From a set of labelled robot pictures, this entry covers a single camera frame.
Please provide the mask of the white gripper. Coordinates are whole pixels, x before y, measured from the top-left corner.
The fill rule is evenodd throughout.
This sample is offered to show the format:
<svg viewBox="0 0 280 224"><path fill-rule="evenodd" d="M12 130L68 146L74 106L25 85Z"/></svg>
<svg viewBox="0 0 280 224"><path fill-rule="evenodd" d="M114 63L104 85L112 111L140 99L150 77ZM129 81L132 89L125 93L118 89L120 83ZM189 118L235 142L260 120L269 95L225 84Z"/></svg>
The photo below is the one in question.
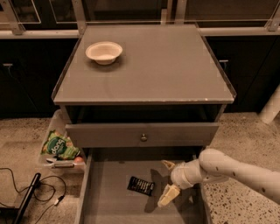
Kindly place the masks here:
<svg viewBox="0 0 280 224"><path fill-rule="evenodd" d="M198 159L176 165L172 161L167 160L162 160L161 163L168 171L171 171L171 182L174 185L166 185L163 194L157 202L159 207L167 206L180 194L180 189L185 190L191 188L195 184L201 183L205 177L205 172L200 167Z"/></svg>

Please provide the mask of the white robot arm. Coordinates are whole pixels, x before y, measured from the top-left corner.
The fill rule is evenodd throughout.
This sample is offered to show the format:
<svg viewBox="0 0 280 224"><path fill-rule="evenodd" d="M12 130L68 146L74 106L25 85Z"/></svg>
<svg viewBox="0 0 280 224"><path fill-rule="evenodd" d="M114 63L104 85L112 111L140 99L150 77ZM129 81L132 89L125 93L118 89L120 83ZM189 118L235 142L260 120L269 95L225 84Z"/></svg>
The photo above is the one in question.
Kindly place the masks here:
<svg viewBox="0 0 280 224"><path fill-rule="evenodd" d="M231 178L280 204L280 172L234 160L216 149L205 149L190 162L174 164L163 160L171 172L171 185L167 184L157 205L165 207L181 190L200 183L213 183Z"/></svg>

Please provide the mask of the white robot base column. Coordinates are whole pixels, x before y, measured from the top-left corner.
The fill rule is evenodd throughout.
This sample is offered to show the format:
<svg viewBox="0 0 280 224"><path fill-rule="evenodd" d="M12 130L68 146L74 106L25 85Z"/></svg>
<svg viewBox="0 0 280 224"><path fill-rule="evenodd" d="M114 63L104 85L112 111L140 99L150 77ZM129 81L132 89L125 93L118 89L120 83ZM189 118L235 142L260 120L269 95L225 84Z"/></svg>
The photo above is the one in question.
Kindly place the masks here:
<svg viewBox="0 0 280 224"><path fill-rule="evenodd" d="M275 92L269 98L261 113L259 114L260 119L266 123L271 123L277 114L280 112L280 84L276 88Z"/></svg>

